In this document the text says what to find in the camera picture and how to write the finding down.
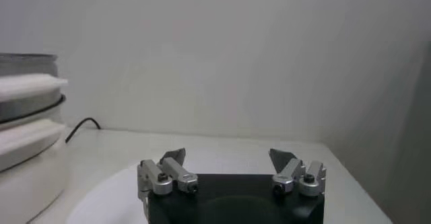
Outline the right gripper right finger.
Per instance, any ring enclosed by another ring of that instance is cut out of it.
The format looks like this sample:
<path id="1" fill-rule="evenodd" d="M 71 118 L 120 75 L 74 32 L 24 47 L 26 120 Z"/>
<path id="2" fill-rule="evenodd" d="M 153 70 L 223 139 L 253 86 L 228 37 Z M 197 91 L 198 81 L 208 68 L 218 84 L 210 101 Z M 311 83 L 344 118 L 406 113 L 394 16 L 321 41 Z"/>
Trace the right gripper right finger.
<path id="1" fill-rule="evenodd" d="M 312 161 L 308 168 L 293 153 L 277 149 L 269 150 L 269 157 L 276 170 L 272 176 L 273 193 L 284 196 L 295 189 L 303 196 L 324 195 L 326 188 L 326 167 L 319 161 Z"/>

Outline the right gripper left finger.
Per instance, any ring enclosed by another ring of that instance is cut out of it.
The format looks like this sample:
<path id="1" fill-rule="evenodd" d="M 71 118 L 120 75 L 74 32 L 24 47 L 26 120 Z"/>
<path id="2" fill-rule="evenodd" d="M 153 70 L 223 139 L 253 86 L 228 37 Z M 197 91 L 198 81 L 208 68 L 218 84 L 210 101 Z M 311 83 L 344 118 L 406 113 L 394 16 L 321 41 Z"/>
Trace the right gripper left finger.
<path id="1" fill-rule="evenodd" d="M 137 165 L 137 195 L 145 200 L 149 193 L 166 196 L 174 190 L 174 183 L 181 192 L 196 194 L 199 190 L 198 175 L 183 167 L 185 148 L 165 152 L 156 163 L 144 159 Z"/>

